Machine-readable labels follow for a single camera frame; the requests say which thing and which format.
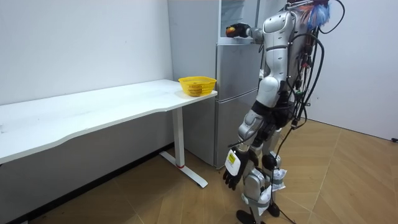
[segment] refrigerator door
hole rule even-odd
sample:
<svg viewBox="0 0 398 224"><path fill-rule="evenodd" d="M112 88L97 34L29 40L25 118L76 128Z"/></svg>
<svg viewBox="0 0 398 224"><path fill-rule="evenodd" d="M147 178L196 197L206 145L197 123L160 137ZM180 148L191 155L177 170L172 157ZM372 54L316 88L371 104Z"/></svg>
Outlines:
<svg viewBox="0 0 398 224"><path fill-rule="evenodd" d="M257 90L216 103L215 166L224 166L228 144L238 141L238 128L256 100Z"/></svg>
<svg viewBox="0 0 398 224"><path fill-rule="evenodd" d="M260 45L217 46L217 100L225 101L257 88L261 65Z"/></svg>

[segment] yellow basket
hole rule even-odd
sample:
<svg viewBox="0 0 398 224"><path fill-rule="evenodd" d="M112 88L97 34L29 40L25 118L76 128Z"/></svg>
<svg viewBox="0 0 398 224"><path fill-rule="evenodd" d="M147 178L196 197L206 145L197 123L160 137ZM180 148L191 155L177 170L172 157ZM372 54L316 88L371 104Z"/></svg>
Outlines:
<svg viewBox="0 0 398 224"><path fill-rule="evenodd" d="M178 79L178 81L184 93L190 96L209 95L217 82L214 78L208 77L185 77Z"/></svg>

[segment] white table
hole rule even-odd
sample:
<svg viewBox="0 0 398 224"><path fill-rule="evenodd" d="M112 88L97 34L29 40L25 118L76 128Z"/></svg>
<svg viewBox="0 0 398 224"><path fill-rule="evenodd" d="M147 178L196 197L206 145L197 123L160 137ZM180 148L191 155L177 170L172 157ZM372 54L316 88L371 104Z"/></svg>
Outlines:
<svg viewBox="0 0 398 224"><path fill-rule="evenodd" d="M187 96L178 82L157 80L0 106L0 164L148 114L173 113L175 157L160 153L205 187L185 167L182 107L217 95Z"/></svg>

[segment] white wall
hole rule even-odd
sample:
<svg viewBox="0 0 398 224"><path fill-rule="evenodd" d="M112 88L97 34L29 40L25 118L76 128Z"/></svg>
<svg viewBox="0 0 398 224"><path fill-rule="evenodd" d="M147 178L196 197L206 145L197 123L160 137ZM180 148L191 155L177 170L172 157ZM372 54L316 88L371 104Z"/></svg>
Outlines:
<svg viewBox="0 0 398 224"><path fill-rule="evenodd" d="M341 9L331 5L329 30ZM390 139L398 137L397 1L344 1L341 25L320 39L322 75L308 108L311 119Z"/></svg>
<svg viewBox="0 0 398 224"><path fill-rule="evenodd" d="M172 79L167 0L0 0L0 105Z"/></svg>
<svg viewBox="0 0 398 224"><path fill-rule="evenodd" d="M0 105L161 78L172 79L167 0L0 0ZM157 113L8 162L0 223L171 142L171 114Z"/></svg>

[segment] orange object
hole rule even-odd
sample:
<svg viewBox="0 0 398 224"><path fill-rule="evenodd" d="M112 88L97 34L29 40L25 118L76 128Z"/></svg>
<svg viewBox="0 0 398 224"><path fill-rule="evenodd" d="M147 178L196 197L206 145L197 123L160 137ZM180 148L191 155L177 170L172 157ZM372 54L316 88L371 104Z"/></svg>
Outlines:
<svg viewBox="0 0 398 224"><path fill-rule="evenodd" d="M235 30L236 30L236 29L235 29L234 27L229 27L229 28L226 30L226 34L235 32Z"/></svg>

